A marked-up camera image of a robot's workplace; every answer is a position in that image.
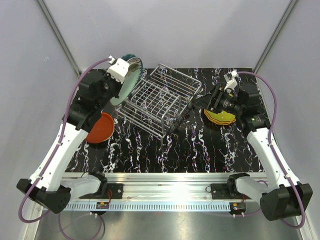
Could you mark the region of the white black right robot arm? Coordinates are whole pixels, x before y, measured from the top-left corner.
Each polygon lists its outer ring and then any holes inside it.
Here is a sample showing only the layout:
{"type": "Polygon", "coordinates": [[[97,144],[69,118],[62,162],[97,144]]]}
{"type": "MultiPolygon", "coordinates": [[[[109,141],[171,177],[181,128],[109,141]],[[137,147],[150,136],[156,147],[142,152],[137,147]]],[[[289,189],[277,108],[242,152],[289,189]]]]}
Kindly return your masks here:
{"type": "Polygon", "coordinates": [[[265,171],[267,185],[258,183],[247,173],[230,175],[226,182],[228,196],[237,199],[245,195],[252,199],[269,221],[304,218],[313,190],[308,183],[301,183],[286,163],[274,140],[271,124],[263,114],[259,91],[250,84],[241,87],[238,94],[215,86],[192,103],[213,113],[224,111],[234,115],[237,127],[253,147],[265,171]]]}

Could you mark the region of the white plate green rim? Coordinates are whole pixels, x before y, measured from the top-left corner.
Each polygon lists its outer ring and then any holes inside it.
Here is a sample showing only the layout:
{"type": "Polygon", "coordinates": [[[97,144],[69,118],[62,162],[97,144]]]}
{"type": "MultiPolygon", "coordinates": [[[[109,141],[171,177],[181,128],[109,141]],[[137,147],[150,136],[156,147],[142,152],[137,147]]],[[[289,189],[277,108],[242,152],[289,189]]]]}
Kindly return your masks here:
{"type": "Polygon", "coordinates": [[[136,74],[138,77],[140,77],[143,72],[142,60],[137,56],[130,56],[126,60],[126,62],[129,63],[127,76],[130,76],[132,74],[136,74]]]}

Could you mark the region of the light green flower plate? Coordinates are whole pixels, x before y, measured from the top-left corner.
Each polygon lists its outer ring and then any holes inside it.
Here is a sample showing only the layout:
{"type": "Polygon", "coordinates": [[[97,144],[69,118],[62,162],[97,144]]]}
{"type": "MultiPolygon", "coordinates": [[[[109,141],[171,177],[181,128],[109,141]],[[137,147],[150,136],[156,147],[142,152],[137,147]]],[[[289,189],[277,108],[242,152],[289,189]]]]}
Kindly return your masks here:
{"type": "Polygon", "coordinates": [[[110,99],[110,103],[113,106],[121,104],[128,95],[132,92],[136,84],[139,82],[141,76],[141,68],[138,64],[131,64],[128,69],[128,73],[124,79],[123,85],[118,93],[118,98],[113,97],[110,99]]]}

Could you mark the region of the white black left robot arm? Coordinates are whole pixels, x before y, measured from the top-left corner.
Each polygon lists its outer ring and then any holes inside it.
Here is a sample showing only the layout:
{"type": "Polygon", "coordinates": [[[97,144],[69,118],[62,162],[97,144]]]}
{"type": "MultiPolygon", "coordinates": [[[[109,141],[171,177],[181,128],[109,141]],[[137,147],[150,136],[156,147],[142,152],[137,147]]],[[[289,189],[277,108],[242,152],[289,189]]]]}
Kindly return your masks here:
{"type": "Polygon", "coordinates": [[[50,150],[36,171],[16,185],[25,199],[59,214],[73,199],[86,195],[101,199],[107,195],[108,179],[102,173],[90,172],[70,181],[62,178],[81,142],[99,144],[113,135],[114,119],[102,110],[121,97],[126,76],[126,71],[119,73],[110,68],[81,75],[50,150]]]}

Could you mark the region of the teal scalloped plate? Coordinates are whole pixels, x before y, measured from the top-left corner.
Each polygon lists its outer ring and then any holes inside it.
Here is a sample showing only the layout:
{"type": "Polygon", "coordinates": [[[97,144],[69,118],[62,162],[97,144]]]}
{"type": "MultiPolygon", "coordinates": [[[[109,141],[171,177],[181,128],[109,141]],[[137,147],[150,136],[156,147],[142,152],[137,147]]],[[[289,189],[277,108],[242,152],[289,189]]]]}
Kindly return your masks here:
{"type": "Polygon", "coordinates": [[[131,54],[131,53],[128,53],[126,55],[123,55],[121,58],[124,60],[124,61],[128,61],[132,58],[135,58],[136,56],[134,54],[131,54]]]}

